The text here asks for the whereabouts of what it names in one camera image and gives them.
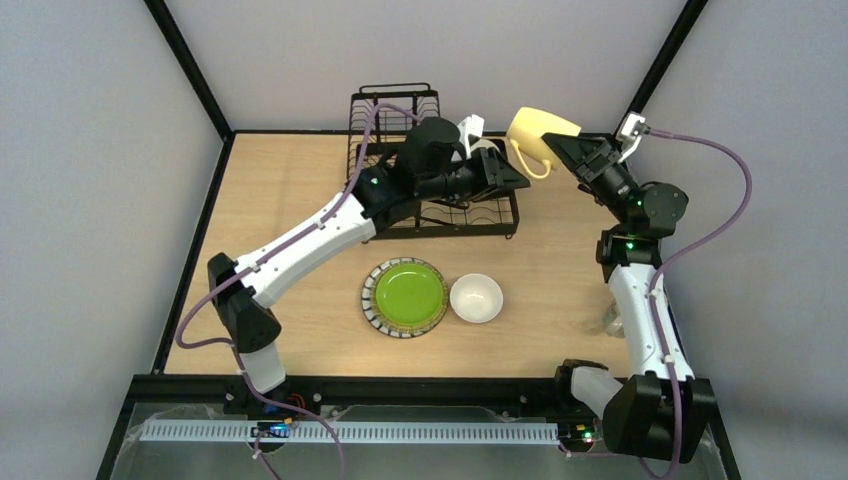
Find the plain white bowl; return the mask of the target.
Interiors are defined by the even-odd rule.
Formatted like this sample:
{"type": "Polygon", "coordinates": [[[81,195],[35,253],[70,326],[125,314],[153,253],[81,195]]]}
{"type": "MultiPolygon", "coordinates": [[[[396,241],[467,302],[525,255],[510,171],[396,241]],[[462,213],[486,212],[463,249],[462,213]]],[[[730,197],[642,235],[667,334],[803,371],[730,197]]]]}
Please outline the plain white bowl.
{"type": "Polygon", "coordinates": [[[490,322],[501,313],[504,294],[493,278],[481,273],[469,273],[453,283],[449,303],[460,319],[482,324],[490,322]]]}

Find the yellow mug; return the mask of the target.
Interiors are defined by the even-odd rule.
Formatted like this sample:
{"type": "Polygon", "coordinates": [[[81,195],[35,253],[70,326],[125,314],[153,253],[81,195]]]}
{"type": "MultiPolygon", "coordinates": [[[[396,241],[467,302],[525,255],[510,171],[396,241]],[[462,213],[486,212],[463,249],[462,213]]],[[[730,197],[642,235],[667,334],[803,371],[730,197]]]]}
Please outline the yellow mug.
{"type": "Polygon", "coordinates": [[[524,106],[514,115],[506,131],[506,142],[526,175],[543,180],[561,165],[543,136],[547,133],[578,136],[581,130],[581,126],[558,115],[524,106]]]}

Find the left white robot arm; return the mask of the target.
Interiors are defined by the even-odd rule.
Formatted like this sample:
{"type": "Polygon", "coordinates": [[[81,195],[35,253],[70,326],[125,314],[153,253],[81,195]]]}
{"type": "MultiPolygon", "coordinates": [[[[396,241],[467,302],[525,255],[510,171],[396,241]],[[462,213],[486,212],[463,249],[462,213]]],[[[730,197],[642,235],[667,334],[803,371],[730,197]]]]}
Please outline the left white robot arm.
{"type": "Polygon", "coordinates": [[[272,308],[307,274],[413,217],[423,203],[478,203],[530,187],[503,149],[483,137],[479,121],[427,117],[399,142],[360,146],[343,190],[320,210],[248,254],[208,261],[208,301],[257,391],[286,380],[276,346],[282,326],[272,308]]]}

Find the teal patterned white bowl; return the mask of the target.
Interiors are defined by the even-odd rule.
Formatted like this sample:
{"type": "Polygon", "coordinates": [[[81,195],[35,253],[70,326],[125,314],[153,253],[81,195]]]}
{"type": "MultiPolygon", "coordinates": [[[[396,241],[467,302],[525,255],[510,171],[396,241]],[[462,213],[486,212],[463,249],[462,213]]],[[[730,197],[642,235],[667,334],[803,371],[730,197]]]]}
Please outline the teal patterned white bowl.
{"type": "Polygon", "coordinates": [[[505,144],[500,139],[482,138],[482,139],[478,140],[474,144],[474,146],[472,147],[473,150],[476,150],[476,149],[479,149],[479,148],[496,148],[499,152],[503,152],[504,148],[505,148],[505,144]]]}

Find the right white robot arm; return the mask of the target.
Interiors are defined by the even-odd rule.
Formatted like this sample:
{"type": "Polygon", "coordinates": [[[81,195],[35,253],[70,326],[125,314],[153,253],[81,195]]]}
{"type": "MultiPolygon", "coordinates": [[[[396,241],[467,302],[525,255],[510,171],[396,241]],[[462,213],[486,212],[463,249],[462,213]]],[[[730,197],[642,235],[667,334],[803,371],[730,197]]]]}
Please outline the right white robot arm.
{"type": "Polygon", "coordinates": [[[609,451],[688,463],[717,410],[713,389],[698,379],[679,346],[660,272],[659,246],[685,214],[687,195],[662,182],[638,184],[604,137],[545,133],[542,141],[615,217],[597,242],[596,261],[627,342],[632,372],[618,381],[605,367],[566,360],[557,373],[569,394],[597,415],[609,451]]]}

